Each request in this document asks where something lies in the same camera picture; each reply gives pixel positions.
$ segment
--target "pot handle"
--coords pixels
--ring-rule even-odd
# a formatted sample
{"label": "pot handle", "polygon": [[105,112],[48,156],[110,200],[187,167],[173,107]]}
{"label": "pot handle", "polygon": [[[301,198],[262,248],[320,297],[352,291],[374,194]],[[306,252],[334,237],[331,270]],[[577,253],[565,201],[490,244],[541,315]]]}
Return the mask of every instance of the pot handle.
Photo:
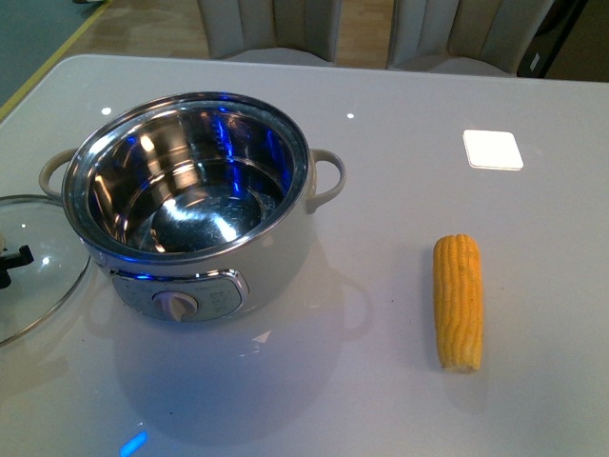
{"label": "pot handle", "polygon": [[312,195],[306,199],[306,212],[312,214],[316,211],[324,203],[329,202],[334,197],[336,197],[341,190],[344,188],[344,183],[346,181],[346,168],[344,167],[344,162],[341,158],[336,155],[334,152],[330,152],[325,149],[312,149],[311,155],[313,157],[313,162],[317,164],[318,162],[329,162],[334,167],[336,167],[339,171],[340,177],[339,182],[332,189],[327,190],[322,193],[315,193],[315,183],[312,186]]}
{"label": "pot handle", "polygon": [[50,188],[50,177],[62,165],[66,164],[74,156],[76,149],[67,149],[52,157],[40,170],[38,175],[38,185],[40,189],[55,200],[61,200],[61,192],[57,192]]}

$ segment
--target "glossy tabletop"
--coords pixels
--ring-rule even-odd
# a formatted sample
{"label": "glossy tabletop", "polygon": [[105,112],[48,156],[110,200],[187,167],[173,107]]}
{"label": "glossy tabletop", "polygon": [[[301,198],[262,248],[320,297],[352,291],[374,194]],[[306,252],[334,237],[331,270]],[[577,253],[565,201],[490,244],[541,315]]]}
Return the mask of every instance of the glossy tabletop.
{"label": "glossy tabletop", "polygon": [[[0,454],[607,455],[608,85],[73,57],[0,125],[0,195],[41,193],[52,155],[194,90],[283,110],[343,158],[343,193],[281,296],[240,319],[141,316],[91,266],[0,348]],[[522,169],[470,167],[465,130],[513,133]],[[433,327],[432,248],[460,232],[485,288],[471,375],[442,372]]]}

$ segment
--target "yellow corn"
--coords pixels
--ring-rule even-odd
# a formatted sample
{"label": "yellow corn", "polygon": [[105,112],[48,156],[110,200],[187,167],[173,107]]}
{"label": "yellow corn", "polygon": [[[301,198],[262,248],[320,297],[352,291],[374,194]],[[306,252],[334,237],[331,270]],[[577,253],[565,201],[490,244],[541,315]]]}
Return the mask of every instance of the yellow corn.
{"label": "yellow corn", "polygon": [[482,358],[480,251],[468,235],[444,236],[434,247],[434,318],[442,368],[469,373]]}

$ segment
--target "glass lid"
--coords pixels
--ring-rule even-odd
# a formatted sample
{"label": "glass lid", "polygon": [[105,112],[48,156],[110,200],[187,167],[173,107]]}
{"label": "glass lid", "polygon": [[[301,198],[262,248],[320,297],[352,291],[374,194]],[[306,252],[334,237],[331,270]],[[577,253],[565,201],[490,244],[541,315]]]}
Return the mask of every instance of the glass lid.
{"label": "glass lid", "polygon": [[88,259],[59,202],[43,195],[0,197],[0,347],[61,307]]}

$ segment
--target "electric cooking pot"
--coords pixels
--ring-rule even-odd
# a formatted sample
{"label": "electric cooking pot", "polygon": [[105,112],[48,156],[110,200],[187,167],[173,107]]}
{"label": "electric cooking pot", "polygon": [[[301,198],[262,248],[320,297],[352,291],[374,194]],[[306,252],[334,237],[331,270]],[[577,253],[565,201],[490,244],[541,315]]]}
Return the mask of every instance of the electric cooking pot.
{"label": "electric cooking pot", "polygon": [[[316,193],[316,163],[339,172]],[[62,191],[51,175],[69,162]],[[298,126],[269,104],[194,92],[153,100],[52,158],[43,191],[116,291],[141,313],[202,321],[270,300],[298,270],[310,214],[344,187],[332,152],[309,149]]]}

